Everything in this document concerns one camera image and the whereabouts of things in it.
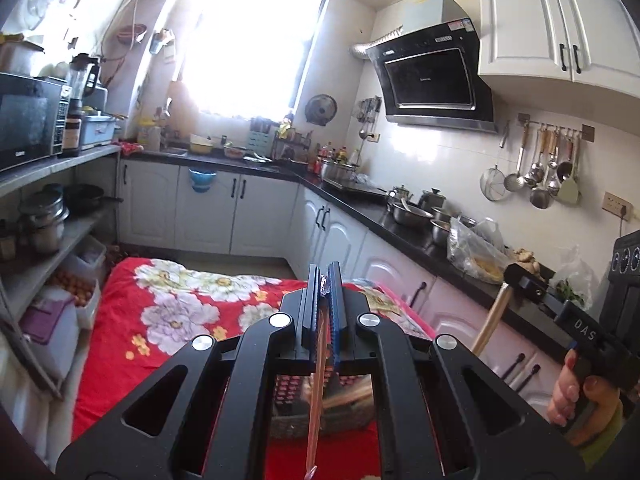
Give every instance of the microwave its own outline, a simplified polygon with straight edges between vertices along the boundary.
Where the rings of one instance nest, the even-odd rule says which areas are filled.
[[[0,73],[0,171],[62,151],[71,88]]]
[[[382,86],[386,119],[497,133],[492,92],[478,76],[479,50],[468,18],[367,49]]]

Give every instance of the blender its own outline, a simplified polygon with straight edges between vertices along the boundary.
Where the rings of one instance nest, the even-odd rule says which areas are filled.
[[[94,93],[100,75],[100,60],[90,57],[88,54],[78,54],[69,64],[69,86],[71,86],[71,100],[69,103],[69,115],[80,116],[82,112],[82,98]]]

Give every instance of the metal screw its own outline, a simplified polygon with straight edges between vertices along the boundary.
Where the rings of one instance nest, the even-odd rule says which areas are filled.
[[[375,314],[362,314],[358,321],[364,326],[378,326],[380,324],[380,318]]]
[[[278,312],[269,318],[269,323],[276,328],[283,328],[291,323],[291,318],[283,312]]]
[[[443,350],[453,350],[456,346],[458,346],[456,338],[446,334],[441,335],[439,338],[437,338],[436,344]]]
[[[199,335],[191,343],[196,350],[208,350],[213,346],[213,338],[210,335]]]

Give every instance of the frying pan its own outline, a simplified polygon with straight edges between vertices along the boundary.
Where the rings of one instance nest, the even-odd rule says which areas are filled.
[[[105,196],[99,186],[72,184],[65,187],[64,202],[73,214],[86,215],[100,209],[105,202],[121,203],[124,200]]]

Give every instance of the sink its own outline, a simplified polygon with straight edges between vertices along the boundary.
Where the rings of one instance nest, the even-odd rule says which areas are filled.
[[[189,150],[185,150],[184,148],[163,148],[160,150],[160,153],[164,153],[165,155],[186,156]]]

